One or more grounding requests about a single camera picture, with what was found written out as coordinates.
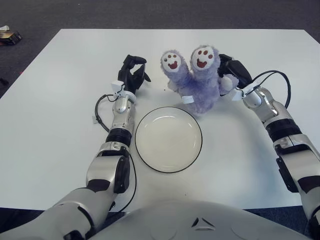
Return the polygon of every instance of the plate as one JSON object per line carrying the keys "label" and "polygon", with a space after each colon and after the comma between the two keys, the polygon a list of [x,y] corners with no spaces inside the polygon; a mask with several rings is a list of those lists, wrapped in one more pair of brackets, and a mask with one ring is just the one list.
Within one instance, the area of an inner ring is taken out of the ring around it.
{"label": "plate", "polygon": [[197,121],[186,111],[161,107],[140,121],[135,146],[141,159],[153,170],[177,173],[197,159],[202,133]]}

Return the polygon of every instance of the white tabletop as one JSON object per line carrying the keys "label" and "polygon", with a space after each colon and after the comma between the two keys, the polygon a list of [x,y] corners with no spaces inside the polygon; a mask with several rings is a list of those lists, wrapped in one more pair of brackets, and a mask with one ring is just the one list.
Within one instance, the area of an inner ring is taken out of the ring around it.
{"label": "white tabletop", "polygon": [[[97,99],[111,93],[110,83],[127,54],[147,59],[145,82],[137,92],[136,126],[149,111],[177,106],[160,69],[165,50],[187,59],[193,49],[211,44],[240,60],[251,75],[267,70],[287,74],[292,87],[288,110],[320,149],[320,45],[304,30],[107,30],[62,29],[0,99],[0,207],[47,209],[71,190],[84,187],[86,172],[106,138],[93,124]],[[284,103],[285,81],[272,76],[264,84]],[[99,112],[110,126],[112,104]],[[244,104],[222,99],[198,123],[203,145],[186,170],[164,174],[146,166],[137,154],[137,192],[132,211],[161,200],[202,200],[242,209],[300,205],[287,190],[272,141]],[[116,199],[120,209],[134,188]]]}

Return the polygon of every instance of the white fabric tag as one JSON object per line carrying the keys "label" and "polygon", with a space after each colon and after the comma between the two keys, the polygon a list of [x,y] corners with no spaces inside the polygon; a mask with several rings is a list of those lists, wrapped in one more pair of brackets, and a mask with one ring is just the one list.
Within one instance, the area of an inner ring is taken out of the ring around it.
{"label": "white fabric tag", "polygon": [[192,104],[195,102],[194,97],[192,95],[191,96],[182,96],[181,98],[182,98],[182,102],[184,104]]}

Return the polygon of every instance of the stuffed toy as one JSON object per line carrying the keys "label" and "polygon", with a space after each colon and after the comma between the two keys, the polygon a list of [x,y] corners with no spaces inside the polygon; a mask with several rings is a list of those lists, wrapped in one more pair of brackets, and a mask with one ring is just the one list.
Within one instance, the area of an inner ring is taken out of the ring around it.
{"label": "stuffed toy", "polygon": [[161,57],[161,68],[169,78],[169,89],[181,96],[195,116],[205,114],[220,96],[228,94],[239,83],[232,74],[219,77],[219,52],[212,46],[202,45],[194,50],[190,66],[193,72],[176,50],[166,51]]}

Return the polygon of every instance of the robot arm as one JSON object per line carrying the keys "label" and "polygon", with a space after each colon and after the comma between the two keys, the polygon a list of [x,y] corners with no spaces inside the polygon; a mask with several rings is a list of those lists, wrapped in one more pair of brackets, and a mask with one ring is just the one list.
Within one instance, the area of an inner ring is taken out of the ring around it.
{"label": "robot arm", "polygon": [[284,183],[299,193],[312,231],[320,236],[320,154],[309,138],[270,92],[262,87],[248,94],[244,104],[261,120],[273,141],[276,160]]}
{"label": "robot arm", "polygon": [[[123,62],[112,127],[87,171],[86,187],[73,190],[33,221],[0,234],[1,239],[84,240],[100,230],[116,196],[129,187],[135,92],[144,80],[150,82],[145,74],[146,62],[130,55]],[[135,64],[142,66],[131,74]]]}

